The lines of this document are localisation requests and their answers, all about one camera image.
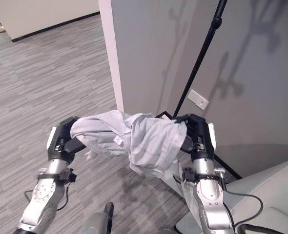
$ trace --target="stand pole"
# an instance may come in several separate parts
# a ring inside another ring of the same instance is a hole
[[[179,103],[177,105],[177,108],[176,108],[176,110],[175,110],[175,112],[173,114],[173,117],[176,117],[178,115],[179,110],[180,110],[180,108],[181,108],[181,106],[182,106],[182,104],[184,102],[184,99],[185,99],[185,97],[186,97],[186,95],[187,95],[187,93],[188,93],[188,91],[189,91],[189,89],[190,89],[190,87],[191,87],[191,85],[193,83],[193,80],[194,80],[194,78],[195,78],[195,76],[196,76],[196,74],[198,72],[198,69],[199,69],[199,67],[202,64],[202,61],[203,61],[203,59],[205,57],[205,54],[206,54],[206,52],[208,50],[208,47],[210,46],[212,38],[213,38],[216,30],[220,27],[220,25],[222,23],[221,16],[222,16],[224,7],[226,6],[226,2],[227,2],[227,0],[220,0],[219,1],[219,4],[217,6],[217,10],[216,10],[216,12],[214,14],[214,17],[213,17],[213,20],[211,22],[211,25],[210,25],[209,31],[207,33],[206,39],[205,39],[205,41],[203,43],[202,49],[201,49],[201,51],[200,51],[200,53],[198,55],[198,58],[197,58],[197,60],[195,62],[195,65],[193,67],[192,73],[189,76],[189,79],[188,79],[188,81],[186,83],[186,86],[184,88],[184,91],[182,93],[180,101],[179,101]]]

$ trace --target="black baseboard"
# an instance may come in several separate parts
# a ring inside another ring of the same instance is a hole
[[[66,21],[66,22],[63,22],[63,23],[55,24],[55,25],[50,26],[50,27],[48,27],[48,28],[43,28],[43,29],[38,30],[38,31],[36,31],[36,32],[29,33],[29,34],[27,34],[27,35],[21,36],[21,37],[19,37],[19,38],[11,39],[11,40],[12,40],[12,42],[16,42],[16,41],[19,41],[19,40],[21,40],[21,39],[28,38],[28,37],[31,37],[31,36],[33,36],[33,35],[36,35],[36,34],[39,34],[39,33],[42,33],[42,32],[48,31],[48,30],[51,30],[51,29],[53,29],[53,28],[57,28],[57,27],[60,27],[60,26],[65,25],[65,24],[69,24],[69,23],[72,23],[72,22],[76,22],[76,21],[79,21],[79,20],[82,20],[82,19],[85,19],[85,18],[88,18],[88,17],[91,17],[91,16],[99,15],[99,14],[100,14],[100,12],[98,11],[98,12],[95,12],[95,13],[92,13],[92,14],[89,14],[89,15],[86,15],[86,16],[81,16],[81,17],[79,17],[79,18],[75,18],[75,19],[71,19],[71,20]]]

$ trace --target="wall plate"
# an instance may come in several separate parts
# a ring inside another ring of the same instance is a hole
[[[208,106],[209,102],[200,94],[196,93],[194,90],[191,89],[189,91],[189,94],[187,96],[189,100],[191,100],[196,106],[201,108],[202,110],[206,109]]]

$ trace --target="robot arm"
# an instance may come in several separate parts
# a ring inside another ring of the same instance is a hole
[[[65,184],[75,182],[76,175],[67,167],[75,153],[85,148],[76,138],[70,137],[70,128],[77,119],[68,118],[52,128],[47,142],[49,165],[40,169],[32,199],[14,234],[43,234],[53,222]]]
[[[190,153],[193,169],[185,169],[184,177],[195,183],[193,194],[199,206],[203,232],[233,234],[231,218],[223,204],[223,189],[218,183],[224,169],[215,169],[213,163],[216,145],[213,125],[196,115],[187,115],[178,121],[185,121],[187,126],[187,139],[182,150]]]

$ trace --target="gray cloth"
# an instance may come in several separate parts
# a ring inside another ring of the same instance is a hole
[[[77,120],[70,131],[91,154],[128,156],[130,168],[140,175],[162,178],[186,136],[186,125],[151,114],[130,116],[118,110]]]

